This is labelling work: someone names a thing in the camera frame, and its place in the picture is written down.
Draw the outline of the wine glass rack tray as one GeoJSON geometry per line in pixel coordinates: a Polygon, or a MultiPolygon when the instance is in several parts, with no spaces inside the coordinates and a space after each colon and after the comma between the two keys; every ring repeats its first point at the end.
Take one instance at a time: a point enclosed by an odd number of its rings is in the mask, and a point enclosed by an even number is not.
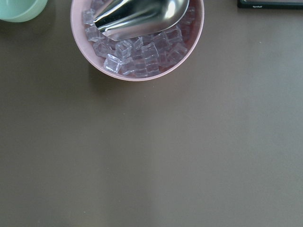
{"type": "Polygon", "coordinates": [[[303,9],[302,0],[237,0],[243,9],[303,9]]]}

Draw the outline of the pink bowl of ice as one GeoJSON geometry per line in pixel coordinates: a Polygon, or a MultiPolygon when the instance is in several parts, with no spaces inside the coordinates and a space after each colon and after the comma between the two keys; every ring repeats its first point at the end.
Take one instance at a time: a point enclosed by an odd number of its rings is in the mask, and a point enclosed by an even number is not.
{"type": "Polygon", "coordinates": [[[73,0],[71,2],[71,30],[74,40],[78,46],[78,49],[80,50],[84,58],[100,73],[124,81],[139,82],[139,81],[153,80],[163,77],[171,73],[175,69],[177,69],[191,55],[191,53],[194,51],[200,39],[203,30],[204,20],[205,20],[204,2],[202,0],[191,0],[189,2],[189,5],[195,7],[196,17],[194,22],[192,22],[191,24],[190,37],[185,42],[188,52],[186,53],[184,58],[181,59],[176,65],[170,68],[163,68],[160,70],[160,74],[151,77],[145,77],[145,78],[136,78],[134,76],[127,77],[120,75],[118,73],[112,73],[104,69],[103,67],[104,60],[95,55],[92,44],[90,44],[86,38],[85,26],[82,23],[82,11],[87,10],[89,8],[90,6],[89,0],[73,0]]]}

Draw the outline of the metal ice scoop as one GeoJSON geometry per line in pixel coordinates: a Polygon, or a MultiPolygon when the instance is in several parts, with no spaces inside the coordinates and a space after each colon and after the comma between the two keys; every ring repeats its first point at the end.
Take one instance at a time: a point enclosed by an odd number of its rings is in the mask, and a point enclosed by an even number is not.
{"type": "Polygon", "coordinates": [[[188,0],[111,0],[93,22],[104,36],[122,41],[174,26],[188,6],[188,0]]]}

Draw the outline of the green ceramic bowl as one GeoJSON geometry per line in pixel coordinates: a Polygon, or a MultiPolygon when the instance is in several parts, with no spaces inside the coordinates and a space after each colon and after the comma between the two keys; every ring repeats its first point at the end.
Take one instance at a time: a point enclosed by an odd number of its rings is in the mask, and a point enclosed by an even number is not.
{"type": "Polygon", "coordinates": [[[26,22],[37,17],[48,0],[0,0],[0,19],[7,22],[26,22]]]}

